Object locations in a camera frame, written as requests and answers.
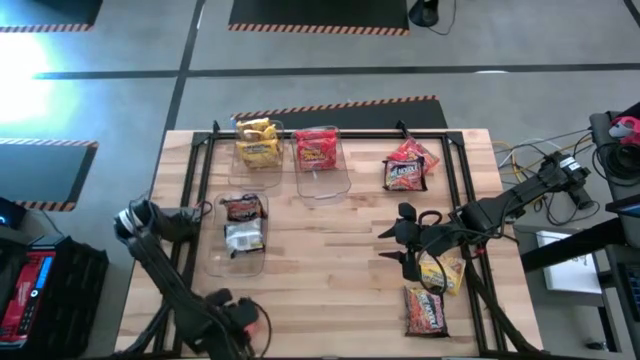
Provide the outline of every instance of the concrete floor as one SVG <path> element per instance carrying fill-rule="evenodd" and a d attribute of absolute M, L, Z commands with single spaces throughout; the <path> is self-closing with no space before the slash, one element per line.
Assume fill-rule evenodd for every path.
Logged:
<path fill-rule="evenodd" d="M 441 3 L 444 26 L 452 2 Z M 100 141 L 78 207 L 52 214 L 63 232 L 106 249 L 112 264 L 104 288 L 108 296 L 103 296 L 87 356 L 113 351 L 132 259 L 113 238 L 111 217 L 151 185 L 176 86 L 173 75 L 152 78 L 145 72 L 180 69 L 196 4 L 105 0 L 89 33 L 0 34 L 0 136 Z M 227 32 L 231 5 L 232 0 L 205 3 L 190 69 L 640 63 L 640 28 L 622 0 L 458 0 L 451 35 L 412 27 L 408 38 Z M 113 71 L 130 73 L 107 73 Z M 30 80 L 38 72 L 62 72 L 63 78 L 77 74 L 75 80 Z M 585 129 L 591 113 L 637 102 L 638 84 L 640 71 L 535 69 L 189 78 L 173 120 L 177 129 L 202 129 L 214 119 L 228 126 L 229 115 L 239 111 L 436 94 L 450 128 L 488 128 L 494 140 L 517 143 Z M 570 144 L 578 137 L 558 143 Z M 589 155 L 578 159 L 587 167 Z M 523 164 L 537 159 L 528 151 L 519 156 Z M 591 176 L 587 190 L 604 205 L 611 197 L 603 185 Z M 568 198 L 560 197 L 554 207 L 563 217 L 570 208 Z M 609 217 L 600 211 L 572 226 L 587 227 Z M 518 223 L 547 225 L 542 214 L 532 213 Z M 39 214 L 26 224 L 33 234 L 49 231 L 47 226 Z M 586 338 L 602 336 L 595 309 L 534 306 L 545 349 L 552 353 L 633 358 L 628 343 L 623 354 L 582 348 Z"/>

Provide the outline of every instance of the wooden table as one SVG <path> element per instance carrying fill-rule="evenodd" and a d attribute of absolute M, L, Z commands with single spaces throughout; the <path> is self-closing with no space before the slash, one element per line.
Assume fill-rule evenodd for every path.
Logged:
<path fill-rule="evenodd" d="M 462 131 L 476 196 L 501 193 L 489 132 Z M 167 133 L 152 194 L 152 200 L 161 207 L 179 205 L 192 134 L 192 131 Z M 438 140 L 420 141 L 434 154 L 442 156 Z M 401 289 L 405 284 L 416 286 L 416 283 L 402 279 L 397 262 L 377 256 L 379 252 L 401 249 L 393 239 L 381 240 L 377 235 L 393 224 L 399 202 L 409 201 L 419 211 L 434 209 L 446 214 L 451 210 L 451 199 L 442 164 L 427 176 L 427 192 L 382 190 L 381 160 L 399 144 L 398 140 L 343 140 L 352 187 L 345 201 L 317 208 L 309 208 L 300 200 L 291 149 L 285 146 L 281 184 L 267 192 L 270 217 L 263 273 L 247 278 L 220 278 L 207 273 L 212 261 L 210 249 L 217 236 L 210 215 L 203 223 L 193 290 L 206 295 L 228 287 L 236 297 L 251 296 L 260 303 L 273 321 L 273 341 L 267 356 L 477 355 L 464 284 L 457 296 L 445 296 L 450 338 L 403 336 L 405 308 Z M 453 151 L 456 168 L 459 168 Z M 221 193 L 238 190 L 228 185 L 232 154 L 231 141 L 216 141 L 209 201 Z M 457 171 L 456 175 L 458 187 L 464 189 L 461 173 Z M 450 254 L 456 253 L 458 248 L 450 251 Z M 506 239 L 492 240 L 488 253 L 501 306 L 527 340 L 541 348 L 517 246 Z M 161 299 L 150 278 L 136 264 L 116 349 L 124 349 L 135 340 L 160 306 Z M 486 309 L 483 318 L 490 348 L 495 349 Z M 257 351 L 263 346 L 264 335 L 262 331 L 255 340 Z"/>

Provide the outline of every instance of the power cable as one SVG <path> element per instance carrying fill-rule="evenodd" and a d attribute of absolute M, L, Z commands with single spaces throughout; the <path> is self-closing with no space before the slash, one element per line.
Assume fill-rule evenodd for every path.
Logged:
<path fill-rule="evenodd" d="M 582 129 L 582 130 L 572 131 L 572 132 L 570 132 L 570 133 L 566 133 L 566 134 L 561 134 L 561 135 L 553 136 L 553 137 L 546 138 L 546 139 L 543 139 L 543 140 L 540 140 L 540 141 L 536 141 L 536 142 L 533 142 L 533 143 L 529 143 L 529 144 L 516 145 L 516 146 L 514 146 L 514 147 L 513 147 L 513 149 L 517 149 L 517 148 L 519 148 L 519 147 L 523 147 L 523 146 L 527 146 L 527 145 L 537 145 L 537 144 L 542 144 L 542 143 L 544 143 L 544 142 L 548 142 L 548 141 L 551 141 L 551 140 L 556 140 L 556 139 L 560 139 L 560 138 L 563 138 L 563 137 L 567 137 L 567 136 L 571 136 L 571 135 L 579 134 L 579 133 L 582 133 L 582 132 L 585 132 L 585 131 L 589 131 L 589 129 Z M 496 153 L 496 154 L 501 154 L 501 153 L 503 153 L 503 152 L 507 152 L 507 151 L 511 151 L 511 150 L 512 150 L 512 149 L 500 150 L 500 151 L 496 151 L 495 153 Z"/>

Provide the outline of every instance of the plastic container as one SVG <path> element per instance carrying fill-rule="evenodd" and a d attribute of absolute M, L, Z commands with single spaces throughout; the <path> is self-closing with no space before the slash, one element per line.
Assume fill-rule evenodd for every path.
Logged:
<path fill-rule="evenodd" d="M 231 223 L 227 220 L 227 209 L 220 203 L 220 200 L 239 198 L 247 194 L 256 194 L 262 203 L 262 207 L 267 214 L 267 218 L 262 220 L 262 241 L 264 251 L 250 253 L 239 253 L 231 258 L 227 249 L 224 236 L 224 226 Z M 256 276 L 262 272 L 266 256 L 267 240 L 269 233 L 269 202 L 264 194 L 251 192 L 230 192 L 220 194 L 213 203 L 213 234 L 209 245 L 209 257 L 205 264 L 205 271 L 211 276 L 219 277 L 249 277 Z"/>
<path fill-rule="evenodd" d="M 284 153 L 284 126 L 282 122 L 270 120 L 276 125 L 276 137 L 279 147 L 279 161 L 274 166 L 252 168 L 248 167 L 242 159 L 238 146 L 234 144 L 229 185 L 238 186 L 246 190 L 261 191 L 274 187 L 282 179 L 282 162 Z M 241 141 L 240 134 L 236 132 L 236 141 Z"/>
<path fill-rule="evenodd" d="M 327 159 L 333 147 L 329 141 L 323 141 L 327 140 L 322 138 L 326 132 L 335 133 L 335 163 Z M 296 184 L 302 201 L 307 206 L 321 206 L 344 200 L 351 188 L 351 180 L 342 151 L 340 130 L 335 126 L 296 130 L 291 134 L 291 145 Z M 309 165 L 308 160 L 318 160 L 318 166 Z"/>

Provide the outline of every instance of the hazard stripe tape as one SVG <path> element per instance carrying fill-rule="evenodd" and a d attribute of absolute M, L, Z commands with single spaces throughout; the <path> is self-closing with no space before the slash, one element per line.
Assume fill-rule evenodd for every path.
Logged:
<path fill-rule="evenodd" d="M 407 36 L 409 29 L 369 26 L 323 26 L 323 25 L 284 25 L 284 24 L 229 24 L 229 31 L 291 32 L 313 34 L 352 34 Z"/>
<path fill-rule="evenodd" d="M 88 24 L 0 26 L 0 33 L 84 32 L 93 28 Z"/>
<path fill-rule="evenodd" d="M 85 146 L 97 148 L 99 144 L 94 140 L 42 140 L 0 138 L 0 145 Z"/>
<path fill-rule="evenodd" d="M 20 205 L 26 209 L 45 210 L 45 211 L 71 211 L 76 208 L 75 202 L 64 201 L 14 201 L 16 205 Z"/>
<path fill-rule="evenodd" d="M 332 109 L 343 109 L 343 108 L 350 108 L 350 107 L 393 104 L 398 102 L 431 101 L 431 100 L 438 100 L 438 97 L 435 95 L 422 95 L 422 96 L 408 96 L 408 97 L 394 98 L 394 99 L 355 101 L 355 102 L 348 102 L 348 103 L 341 103 L 341 104 L 300 106 L 300 107 L 284 108 L 284 109 L 277 109 L 277 110 L 266 110 L 266 111 L 261 110 L 261 111 L 235 113 L 231 115 L 231 118 L 236 120 L 241 120 L 241 119 L 250 119 L 250 118 L 256 118 L 261 116 L 288 114 L 292 112 L 332 110 Z"/>

